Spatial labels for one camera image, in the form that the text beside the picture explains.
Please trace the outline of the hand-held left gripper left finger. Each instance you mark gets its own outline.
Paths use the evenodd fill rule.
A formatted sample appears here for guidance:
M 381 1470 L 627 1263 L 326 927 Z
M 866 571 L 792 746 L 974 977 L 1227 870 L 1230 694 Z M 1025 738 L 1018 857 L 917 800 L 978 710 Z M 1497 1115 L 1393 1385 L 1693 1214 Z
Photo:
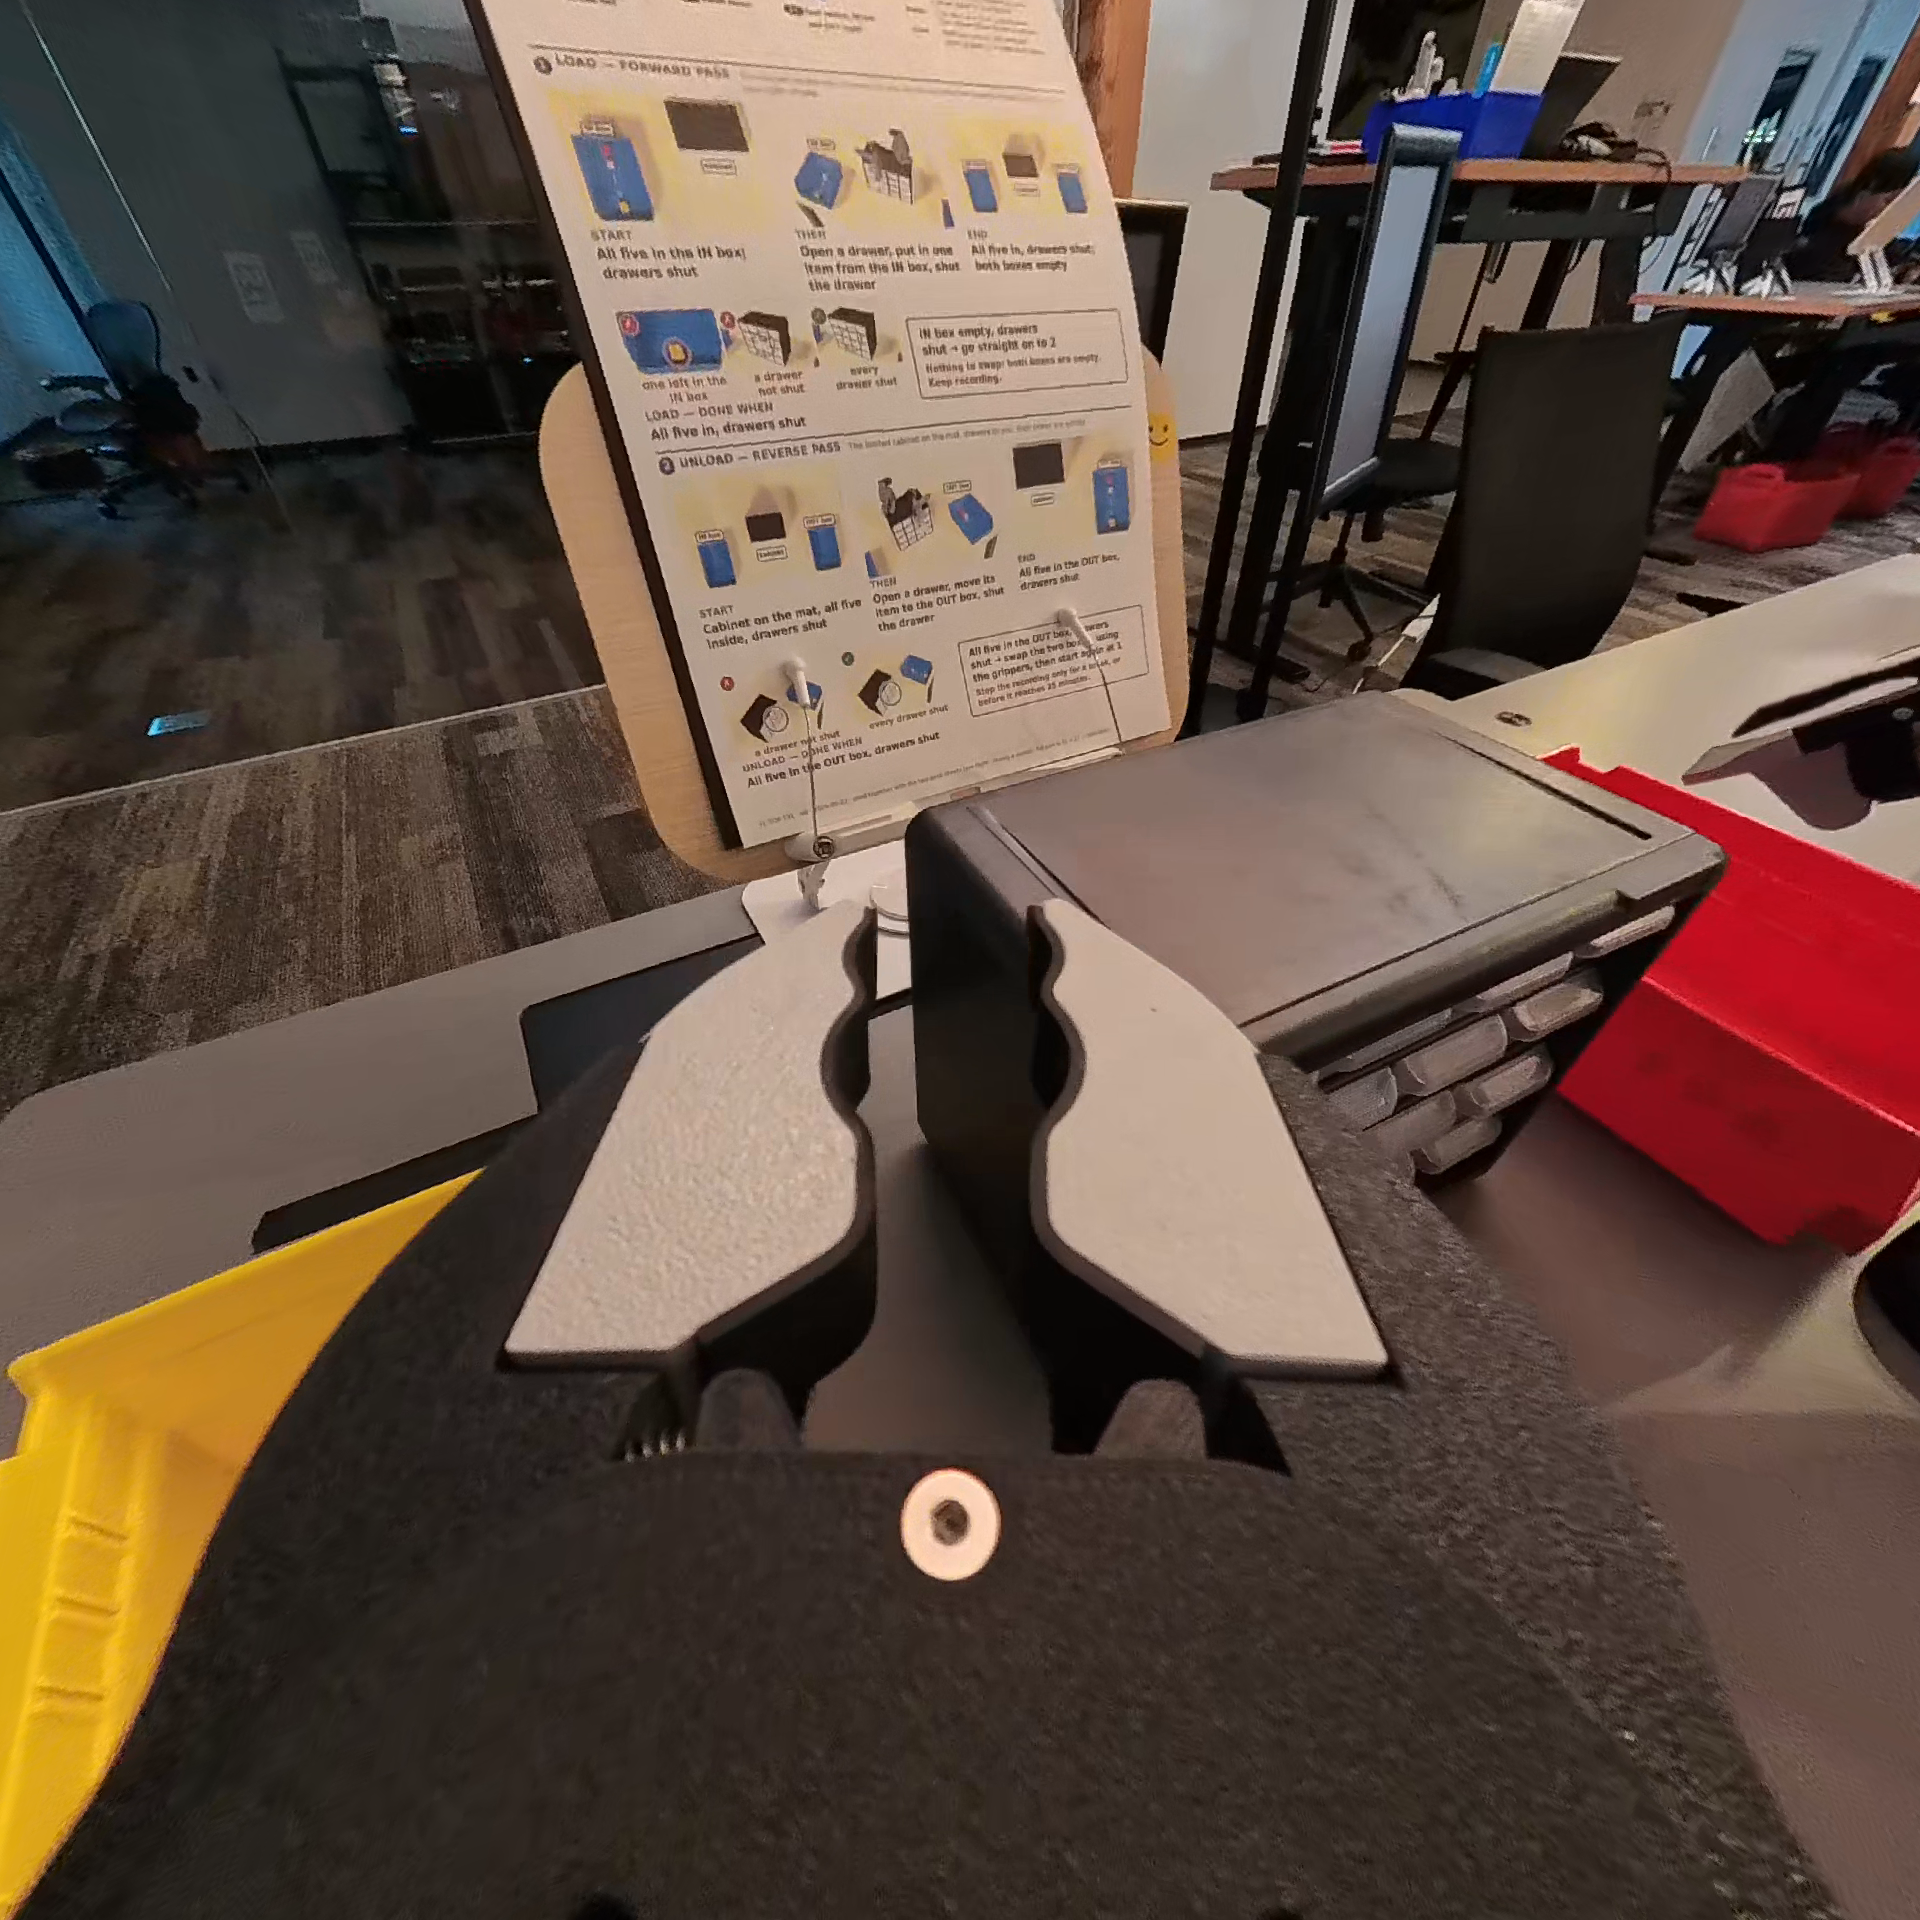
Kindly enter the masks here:
M 504 1353 L 663 1374 L 831 1374 L 878 1297 L 867 1018 L 878 918 L 837 904 L 663 1016 Z

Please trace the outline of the red storage bin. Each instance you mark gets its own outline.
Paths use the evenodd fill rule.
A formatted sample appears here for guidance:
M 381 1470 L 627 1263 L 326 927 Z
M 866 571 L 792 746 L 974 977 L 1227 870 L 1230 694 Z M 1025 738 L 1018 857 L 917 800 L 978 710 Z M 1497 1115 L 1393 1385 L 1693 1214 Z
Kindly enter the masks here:
M 1576 747 L 1545 764 L 1725 854 L 1563 1100 L 1768 1243 L 1881 1242 L 1917 1194 L 1915 888 Z

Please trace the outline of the rows of clear drawers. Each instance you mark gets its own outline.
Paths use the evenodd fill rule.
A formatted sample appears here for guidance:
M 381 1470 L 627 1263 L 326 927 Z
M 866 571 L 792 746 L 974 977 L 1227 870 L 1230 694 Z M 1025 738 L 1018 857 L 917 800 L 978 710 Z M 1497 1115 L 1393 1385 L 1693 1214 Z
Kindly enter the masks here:
M 1691 906 L 1661 904 L 1312 1072 L 1421 1190 L 1495 1166 L 1640 984 Z

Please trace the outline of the black drawer cabinet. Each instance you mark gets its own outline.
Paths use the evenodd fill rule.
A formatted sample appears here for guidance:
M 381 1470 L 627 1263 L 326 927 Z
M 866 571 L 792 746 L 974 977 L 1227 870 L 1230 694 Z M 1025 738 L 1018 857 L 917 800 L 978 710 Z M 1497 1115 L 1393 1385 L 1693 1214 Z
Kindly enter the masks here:
M 1312 1080 L 1725 872 L 1703 834 L 1382 694 L 952 800 L 902 843 L 918 1124 L 955 1178 L 1007 1171 L 1064 1078 L 1045 900 Z

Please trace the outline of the black table mat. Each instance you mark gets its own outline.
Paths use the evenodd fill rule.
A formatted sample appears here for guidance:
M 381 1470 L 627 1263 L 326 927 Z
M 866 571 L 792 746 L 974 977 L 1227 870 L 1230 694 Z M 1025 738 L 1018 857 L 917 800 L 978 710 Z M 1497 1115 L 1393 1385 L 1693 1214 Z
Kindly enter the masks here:
M 519 1014 L 519 1040 L 533 1080 L 535 1111 L 546 1113 L 562 1094 L 619 1044 L 646 1040 L 685 998 L 759 947 L 761 939 L 749 936 L 525 1007 Z M 880 1248 L 891 1255 L 898 1240 L 893 1214 L 912 1211 L 917 1201 L 912 1199 L 912 1151 L 902 1129 L 902 1104 L 896 1102 L 899 1090 L 898 1068 L 878 1065 L 874 1075 L 880 1080 L 873 1106 L 880 1129 L 874 1148 Z M 261 1258 L 463 1179 L 490 1164 L 522 1127 L 525 1120 L 504 1120 L 481 1135 L 437 1145 L 421 1156 L 371 1171 L 347 1185 L 272 1208 L 255 1222 L 248 1251 Z

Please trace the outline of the small red tote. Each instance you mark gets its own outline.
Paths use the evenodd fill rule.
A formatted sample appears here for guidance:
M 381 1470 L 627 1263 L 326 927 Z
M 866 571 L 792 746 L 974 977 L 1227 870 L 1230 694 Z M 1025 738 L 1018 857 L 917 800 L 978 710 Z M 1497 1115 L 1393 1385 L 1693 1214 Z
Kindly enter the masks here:
M 1691 535 L 1746 555 L 1824 539 L 1855 497 L 1851 462 L 1741 464 L 1719 472 Z

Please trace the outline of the white stand base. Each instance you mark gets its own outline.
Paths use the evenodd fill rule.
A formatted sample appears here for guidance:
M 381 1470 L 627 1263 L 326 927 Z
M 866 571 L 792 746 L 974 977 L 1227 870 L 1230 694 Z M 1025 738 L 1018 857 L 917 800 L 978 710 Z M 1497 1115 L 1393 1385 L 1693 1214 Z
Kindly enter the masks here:
M 742 888 L 739 906 L 767 944 L 810 924 L 830 908 L 870 910 L 874 914 L 878 1000 L 888 1002 L 910 995 L 912 961 L 902 842 L 896 839 L 830 859 L 818 888 L 800 870 L 749 881 Z

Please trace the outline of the black office chair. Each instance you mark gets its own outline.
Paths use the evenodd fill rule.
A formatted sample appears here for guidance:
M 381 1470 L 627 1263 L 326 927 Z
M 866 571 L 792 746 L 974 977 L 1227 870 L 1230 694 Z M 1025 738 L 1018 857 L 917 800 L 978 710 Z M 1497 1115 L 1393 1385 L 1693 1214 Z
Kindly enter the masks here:
M 1403 689 L 1464 699 L 1600 649 L 1639 578 L 1682 331 L 1479 336 L 1434 610 Z

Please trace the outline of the grey backed office chair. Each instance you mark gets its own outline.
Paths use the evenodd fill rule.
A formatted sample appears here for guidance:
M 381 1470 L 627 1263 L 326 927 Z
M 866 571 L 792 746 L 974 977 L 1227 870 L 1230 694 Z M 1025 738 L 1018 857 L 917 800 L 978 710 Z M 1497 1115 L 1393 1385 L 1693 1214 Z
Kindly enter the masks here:
M 1305 507 L 1339 518 L 1331 555 L 1306 569 L 1305 588 L 1321 609 L 1342 606 L 1360 662 L 1375 644 L 1354 592 L 1354 522 L 1377 522 L 1415 502 L 1447 497 L 1457 480 L 1457 450 L 1431 439 L 1397 439 L 1393 418 L 1408 343 L 1451 191 L 1459 135 L 1451 129 L 1391 123 L 1381 148 L 1360 235 L 1360 263 L 1337 335 L 1326 418 L 1315 430 Z

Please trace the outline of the wooden office desk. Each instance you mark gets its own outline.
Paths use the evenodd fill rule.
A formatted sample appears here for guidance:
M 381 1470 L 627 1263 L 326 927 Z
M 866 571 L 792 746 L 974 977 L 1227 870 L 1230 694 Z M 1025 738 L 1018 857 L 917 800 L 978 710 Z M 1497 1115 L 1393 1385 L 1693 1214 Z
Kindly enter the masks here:
M 1208 191 L 1264 209 L 1273 158 L 1239 161 L 1210 174 Z M 1329 280 L 1337 254 L 1329 233 L 1358 220 L 1370 180 L 1366 161 L 1306 162 L 1287 288 L 1315 290 Z M 1464 161 L 1447 194 L 1440 238 L 1448 248 L 1545 248 L 1523 329 L 1552 322 L 1576 254 L 1595 249 L 1591 320 L 1621 322 L 1640 288 L 1642 249 L 1678 235 L 1698 191 L 1730 191 L 1739 180 L 1741 167 L 1704 161 Z

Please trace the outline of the black metal pole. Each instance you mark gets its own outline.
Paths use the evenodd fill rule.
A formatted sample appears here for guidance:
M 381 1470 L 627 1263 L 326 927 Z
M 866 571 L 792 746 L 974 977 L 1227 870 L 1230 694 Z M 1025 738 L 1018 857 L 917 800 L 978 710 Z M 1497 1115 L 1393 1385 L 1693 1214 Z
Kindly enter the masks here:
M 1337 73 L 1337 59 L 1343 49 L 1343 33 L 1351 19 L 1352 4 L 1302 4 L 1302 20 L 1288 73 L 1287 123 L 1273 158 L 1273 183 L 1265 191 L 1264 241 L 1239 369 L 1227 460 L 1219 473 L 1201 606 L 1198 610 L 1198 625 L 1190 641 L 1187 702 L 1179 740 L 1200 736 L 1203 727 L 1208 675 L 1217 643 L 1219 614 L 1227 601 L 1232 550 L 1241 523 L 1241 499 L 1254 460 L 1257 430 L 1261 426 L 1261 399 L 1273 369 L 1279 335 L 1282 292 L 1288 283 L 1305 171 L 1312 156 L 1313 134 L 1323 116 L 1328 75 Z

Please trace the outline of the yellow storage bin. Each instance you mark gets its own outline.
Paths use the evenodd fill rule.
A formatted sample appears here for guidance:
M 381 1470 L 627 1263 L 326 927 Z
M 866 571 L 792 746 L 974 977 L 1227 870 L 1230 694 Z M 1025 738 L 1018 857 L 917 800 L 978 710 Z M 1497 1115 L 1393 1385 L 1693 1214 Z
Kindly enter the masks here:
M 1 1914 L 17 1916 L 152 1687 L 232 1489 L 347 1312 L 470 1175 L 179 1288 L 9 1367 Z

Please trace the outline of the blue storage bin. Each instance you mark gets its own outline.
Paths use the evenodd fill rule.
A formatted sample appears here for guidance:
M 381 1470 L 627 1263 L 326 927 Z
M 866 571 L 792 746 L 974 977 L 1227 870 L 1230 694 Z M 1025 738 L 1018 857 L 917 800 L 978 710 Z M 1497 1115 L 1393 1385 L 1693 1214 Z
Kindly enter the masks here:
M 1391 129 L 1427 129 L 1456 135 L 1457 161 L 1515 161 L 1543 106 L 1541 92 L 1507 89 L 1441 92 L 1421 99 L 1384 97 L 1374 104 L 1362 123 L 1362 156 L 1377 161 Z

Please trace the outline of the instruction poster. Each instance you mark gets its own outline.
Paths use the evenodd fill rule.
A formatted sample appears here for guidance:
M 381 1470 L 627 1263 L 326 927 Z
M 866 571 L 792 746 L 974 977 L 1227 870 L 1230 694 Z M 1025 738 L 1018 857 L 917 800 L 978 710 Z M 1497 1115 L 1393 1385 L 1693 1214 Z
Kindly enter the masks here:
M 1144 354 L 1056 4 L 470 4 L 727 848 L 1168 727 Z

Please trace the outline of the dark mesh office chair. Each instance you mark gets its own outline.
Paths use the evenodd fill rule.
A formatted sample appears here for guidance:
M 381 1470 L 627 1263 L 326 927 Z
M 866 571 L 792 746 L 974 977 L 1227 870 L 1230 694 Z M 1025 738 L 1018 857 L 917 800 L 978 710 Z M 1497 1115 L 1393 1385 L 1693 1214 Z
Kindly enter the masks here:
M 59 404 L 5 436 L 5 460 L 49 464 L 55 489 L 90 494 L 110 522 L 139 491 L 162 491 L 194 512 L 208 464 L 200 415 L 159 362 L 152 311 L 144 303 L 96 303 L 80 327 L 101 372 L 47 376 L 41 391 Z

